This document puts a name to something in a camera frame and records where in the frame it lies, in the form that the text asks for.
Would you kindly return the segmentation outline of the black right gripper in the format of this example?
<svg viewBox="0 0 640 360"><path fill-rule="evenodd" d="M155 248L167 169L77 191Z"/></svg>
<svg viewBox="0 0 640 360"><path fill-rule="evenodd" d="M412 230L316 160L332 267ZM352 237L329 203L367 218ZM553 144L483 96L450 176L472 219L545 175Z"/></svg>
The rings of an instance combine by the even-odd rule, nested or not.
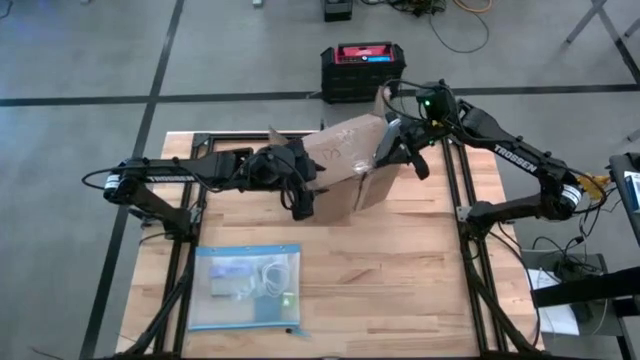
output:
<svg viewBox="0 0 640 360"><path fill-rule="evenodd" d="M420 150L428 145L424 128L418 121L393 112L388 112L385 115L385 119L388 123L392 121L392 134L397 139L391 152L385 154L377 152L374 155L375 167L382 168L392 164L412 164L417 177L420 180L426 179L430 175L430 170L425 159L420 154Z"/></svg>

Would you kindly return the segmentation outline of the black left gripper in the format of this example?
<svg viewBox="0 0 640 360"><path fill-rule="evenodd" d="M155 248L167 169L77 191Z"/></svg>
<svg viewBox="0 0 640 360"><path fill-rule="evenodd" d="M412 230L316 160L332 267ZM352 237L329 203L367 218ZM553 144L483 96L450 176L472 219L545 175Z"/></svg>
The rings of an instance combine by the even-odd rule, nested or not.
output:
<svg viewBox="0 0 640 360"><path fill-rule="evenodd" d="M288 180L290 189L289 210L294 220L305 220L314 215L314 200L316 196L328 193L328 187L309 189L307 183L316 179L316 172L327 170L321 164L315 163L304 148L301 139L292 140L287 148L293 152L294 171Z"/></svg>

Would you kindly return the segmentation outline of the brown cardboard box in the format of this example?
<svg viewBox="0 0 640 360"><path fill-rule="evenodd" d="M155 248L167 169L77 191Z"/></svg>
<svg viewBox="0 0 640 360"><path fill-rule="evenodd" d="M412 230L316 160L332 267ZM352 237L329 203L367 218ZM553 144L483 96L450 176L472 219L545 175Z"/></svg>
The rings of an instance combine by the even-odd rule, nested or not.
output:
<svg viewBox="0 0 640 360"><path fill-rule="evenodd" d="M384 102L391 91L380 87L371 112L340 122L301 140L310 158L327 168L318 172L307 186L312 190L328 187L328 193L316 196L314 215L306 223L326 224L342 220L386 199L399 172L397 165L376 168L364 176L350 169L356 156L373 156L388 126Z"/></svg>

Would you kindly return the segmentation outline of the light blue plastic wrapper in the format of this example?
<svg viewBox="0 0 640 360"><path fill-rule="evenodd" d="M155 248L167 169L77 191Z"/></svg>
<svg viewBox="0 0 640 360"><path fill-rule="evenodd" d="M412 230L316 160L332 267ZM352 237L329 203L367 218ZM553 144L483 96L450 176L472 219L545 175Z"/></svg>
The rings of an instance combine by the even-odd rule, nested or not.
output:
<svg viewBox="0 0 640 360"><path fill-rule="evenodd" d="M250 278L254 274L254 266L246 262L216 263L209 267L211 279Z"/></svg>

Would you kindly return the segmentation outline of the silver foil bag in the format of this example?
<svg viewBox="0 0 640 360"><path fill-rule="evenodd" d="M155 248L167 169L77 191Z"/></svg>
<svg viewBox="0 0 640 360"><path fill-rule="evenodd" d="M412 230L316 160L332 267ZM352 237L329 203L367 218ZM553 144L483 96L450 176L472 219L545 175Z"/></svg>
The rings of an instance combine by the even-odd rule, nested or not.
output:
<svg viewBox="0 0 640 360"><path fill-rule="evenodd" d="M241 300L251 297L255 287L255 281L251 277L214 278L211 281L210 290L214 297L231 297Z"/></svg>

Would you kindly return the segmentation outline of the white mesh pouch blue trim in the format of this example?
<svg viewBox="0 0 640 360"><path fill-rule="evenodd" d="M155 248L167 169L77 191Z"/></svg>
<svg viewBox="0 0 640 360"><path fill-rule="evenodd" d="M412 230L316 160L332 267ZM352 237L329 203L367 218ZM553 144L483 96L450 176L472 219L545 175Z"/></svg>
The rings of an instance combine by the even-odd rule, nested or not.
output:
<svg viewBox="0 0 640 360"><path fill-rule="evenodd" d="M254 266L251 297L235 300L211 295L209 267L246 262ZM282 328L304 336L300 299L301 246L298 244L199 247L189 305L189 331Z"/></svg>

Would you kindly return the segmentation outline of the red and black toolbox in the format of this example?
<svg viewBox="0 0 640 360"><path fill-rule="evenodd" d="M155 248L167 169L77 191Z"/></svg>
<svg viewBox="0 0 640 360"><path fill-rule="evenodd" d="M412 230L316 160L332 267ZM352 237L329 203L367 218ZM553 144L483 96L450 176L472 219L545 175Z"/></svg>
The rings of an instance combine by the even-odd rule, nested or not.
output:
<svg viewBox="0 0 640 360"><path fill-rule="evenodd" d="M392 42L342 43L320 57L321 95L330 104L373 101L378 87L406 68L404 50Z"/></svg>

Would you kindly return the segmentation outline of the small black floor box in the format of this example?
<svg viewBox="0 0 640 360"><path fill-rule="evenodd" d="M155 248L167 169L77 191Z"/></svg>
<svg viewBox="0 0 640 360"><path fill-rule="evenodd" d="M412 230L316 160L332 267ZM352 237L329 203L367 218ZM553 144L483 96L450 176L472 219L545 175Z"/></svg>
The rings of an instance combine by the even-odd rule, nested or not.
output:
<svg viewBox="0 0 640 360"><path fill-rule="evenodd" d="M321 0L324 21L348 21L352 18L353 0Z"/></svg>

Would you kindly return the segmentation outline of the grey cart platform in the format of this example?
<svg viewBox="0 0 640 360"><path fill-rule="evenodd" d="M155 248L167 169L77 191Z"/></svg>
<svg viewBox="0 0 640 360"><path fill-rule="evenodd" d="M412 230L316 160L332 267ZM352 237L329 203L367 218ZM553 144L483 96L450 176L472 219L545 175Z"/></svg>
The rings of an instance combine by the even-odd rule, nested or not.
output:
<svg viewBox="0 0 640 360"><path fill-rule="evenodd" d="M543 270L553 275L561 283L598 277L607 272L604 260L599 254L570 253L559 251L524 251L522 253L528 269ZM569 305L573 310L580 334L596 335L602 331L608 311L607 300L593 300Z"/></svg>

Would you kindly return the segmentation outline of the grey metal desk legs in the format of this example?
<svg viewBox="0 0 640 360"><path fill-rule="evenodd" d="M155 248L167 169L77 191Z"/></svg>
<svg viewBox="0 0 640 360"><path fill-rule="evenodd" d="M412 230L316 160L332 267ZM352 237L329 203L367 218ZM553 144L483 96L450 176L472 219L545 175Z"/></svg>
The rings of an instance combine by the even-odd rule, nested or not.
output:
<svg viewBox="0 0 640 360"><path fill-rule="evenodd" d="M625 68L633 78L633 83L640 87L640 58L636 59L629 50L628 41L638 35L640 37L640 0L588 0L590 5L588 10L581 16L571 31L564 39L566 45L573 44L581 35L585 28L594 20L598 19L607 35L613 42L616 53L620 56ZM630 5L629 12L632 21L624 25L619 30L611 16L607 12L609 4Z"/></svg>

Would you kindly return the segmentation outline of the black side desk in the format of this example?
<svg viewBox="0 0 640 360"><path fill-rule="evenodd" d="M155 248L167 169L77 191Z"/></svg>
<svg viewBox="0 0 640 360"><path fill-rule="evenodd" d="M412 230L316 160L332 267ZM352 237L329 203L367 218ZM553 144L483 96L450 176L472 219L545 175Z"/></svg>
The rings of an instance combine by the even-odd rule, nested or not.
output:
<svg viewBox="0 0 640 360"><path fill-rule="evenodd" d="M627 207L623 173L625 171L640 172L640 153L625 153L613 155L609 158L610 175L612 176L621 196L623 207L627 214L636 243L640 246L640 214L632 214Z"/></svg>

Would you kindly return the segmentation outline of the white paper sheet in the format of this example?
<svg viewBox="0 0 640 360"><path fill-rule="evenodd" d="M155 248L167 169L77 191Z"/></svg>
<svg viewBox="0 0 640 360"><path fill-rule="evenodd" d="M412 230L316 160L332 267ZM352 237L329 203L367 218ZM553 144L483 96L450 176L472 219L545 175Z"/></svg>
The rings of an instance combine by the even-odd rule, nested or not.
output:
<svg viewBox="0 0 640 360"><path fill-rule="evenodd" d="M543 270L528 269L527 273L531 278L532 290L560 284L557 278ZM538 310L541 315L541 331L543 333L575 336L580 334L575 314L569 305L539 306Z"/></svg>

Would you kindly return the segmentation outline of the black crossbeam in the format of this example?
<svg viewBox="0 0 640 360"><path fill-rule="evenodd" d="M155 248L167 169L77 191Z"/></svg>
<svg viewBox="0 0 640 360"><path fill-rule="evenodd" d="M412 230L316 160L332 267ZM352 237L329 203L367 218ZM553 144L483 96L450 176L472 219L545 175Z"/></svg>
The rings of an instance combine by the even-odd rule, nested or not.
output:
<svg viewBox="0 0 640 360"><path fill-rule="evenodd" d="M640 267L532 291L538 307L640 295Z"/></svg>

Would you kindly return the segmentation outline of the blue and white carton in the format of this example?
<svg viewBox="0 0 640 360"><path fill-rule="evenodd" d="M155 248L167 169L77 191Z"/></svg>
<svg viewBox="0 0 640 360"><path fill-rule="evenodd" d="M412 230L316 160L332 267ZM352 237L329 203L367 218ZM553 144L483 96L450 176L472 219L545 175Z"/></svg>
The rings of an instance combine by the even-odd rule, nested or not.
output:
<svg viewBox="0 0 640 360"><path fill-rule="evenodd" d="M640 214L640 172L623 173L627 207L632 214Z"/></svg>

